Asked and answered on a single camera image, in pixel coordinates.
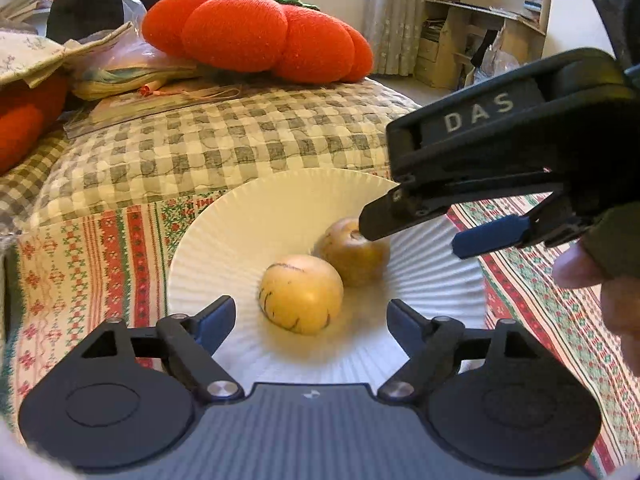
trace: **brown potato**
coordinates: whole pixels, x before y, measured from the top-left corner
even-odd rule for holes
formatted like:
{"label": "brown potato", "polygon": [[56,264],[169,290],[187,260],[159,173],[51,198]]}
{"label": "brown potato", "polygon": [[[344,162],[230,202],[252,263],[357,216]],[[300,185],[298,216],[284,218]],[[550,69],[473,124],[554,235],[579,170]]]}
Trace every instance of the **brown potato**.
{"label": "brown potato", "polygon": [[382,278],[389,263],[388,239],[371,242],[360,234],[357,218],[332,224],[313,254],[334,266],[344,286],[363,286]]}
{"label": "brown potato", "polygon": [[292,254],[264,272],[258,303],[272,323],[309,335],[340,314],[343,294],[342,280],[331,265],[308,254]]}

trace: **finger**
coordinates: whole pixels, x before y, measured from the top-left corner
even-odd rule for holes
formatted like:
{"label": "finger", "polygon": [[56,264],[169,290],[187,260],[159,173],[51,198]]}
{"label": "finger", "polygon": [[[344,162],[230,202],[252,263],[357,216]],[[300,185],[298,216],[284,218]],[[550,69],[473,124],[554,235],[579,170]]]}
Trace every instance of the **finger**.
{"label": "finger", "polygon": [[640,337],[640,280],[620,276],[602,284],[602,320],[617,335]]}
{"label": "finger", "polygon": [[631,368],[633,375],[640,377],[640,339],[623,335],[620,341],[622,343],[622,357]]}
{"label": "finger", "polygon": [[553,279],[562,288],[585,288],[597,285],[606,276],[600,266],[578,242],[556,258]]}

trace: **metal screw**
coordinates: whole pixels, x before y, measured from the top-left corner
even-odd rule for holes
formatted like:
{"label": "metal screw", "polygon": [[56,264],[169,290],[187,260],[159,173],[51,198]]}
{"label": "metal screw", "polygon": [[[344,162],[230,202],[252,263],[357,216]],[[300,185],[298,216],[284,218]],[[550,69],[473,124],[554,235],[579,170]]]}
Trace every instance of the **metal screw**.
{"label": "metal screw", "polygon": [[414,387],[409,383],[405,383],[403,381],[392,381],[388,384],[384,384],[380,391],[385,397],[389,399],[404,399],[405,397],[409,397],[413,394]]}
{"label": "metal screw", "polygon": [[240,388],[236,383],[232,383],[231,381],[215,381],[207,386],[207,391],[214,397],[220,397],[225,399],[227,397],[232,397]]}

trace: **orange cushion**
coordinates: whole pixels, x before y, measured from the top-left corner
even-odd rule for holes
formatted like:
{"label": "orange cushion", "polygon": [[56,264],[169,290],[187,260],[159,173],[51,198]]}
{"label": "orange cushion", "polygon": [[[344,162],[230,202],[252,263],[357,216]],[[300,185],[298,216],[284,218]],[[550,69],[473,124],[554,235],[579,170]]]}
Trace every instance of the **orange cushion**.
{"label": "orange cushion", "polygon": [[0,91],[0,174],[20,163],[62,113],[67,81],[54,73],[36,88],[16,81]]}
{"label": "orange cushion", "polygon": [[339,20],[305,7],[282,6],[289,22],[282,56],[272,72],[296,83],[328,84],[351,72],[353,41]]}
{"label": "orange cushion", "polygon": [[353,41],[355,48],[355,57],[353,60],[353,66],[351,71],[342,78],[342,81],[347,83],[355,83],[366,77],[373,70],[373,52],[367,40],[351,25],[347,25],[341,22],[342,26],[347,30]]}
{"label": "orange cushion", "polygon": [[280,57],[287,19],[273,0],[210,0],[182,30],[185,52],[224,70],[262,72]]}
{"label": "orange cushion", "polygon": [[160,0],[142,21],[142,37],[170,56],[188,57],[180,33],[191,13],[209,0]]}

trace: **white plate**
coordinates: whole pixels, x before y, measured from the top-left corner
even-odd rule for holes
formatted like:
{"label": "white plate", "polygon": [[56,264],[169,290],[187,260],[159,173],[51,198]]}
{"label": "white plate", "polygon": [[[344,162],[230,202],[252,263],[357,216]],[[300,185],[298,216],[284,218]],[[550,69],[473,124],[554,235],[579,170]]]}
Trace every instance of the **white plate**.
{"label": "white plate", "polygon": [[333,222],[358,216],[395,183],[349,170],[309,169],[252,180],[222,196],[187,229],[169,272],[171,314],[196,314],[223,294],[234,298],[236,326],[214,354],[245,389],[256,382],[369,383],[374,391],[407,361],[389,333],[386,304],[399,298],[424,317],[451,316],[484,326],[478,261],[451,253],[457,232],[438,218],[391,237],[382,283],[345,289],[339,318],[316,336],[269,322],[258,307],[264,270],[285,254],[309,254]]}

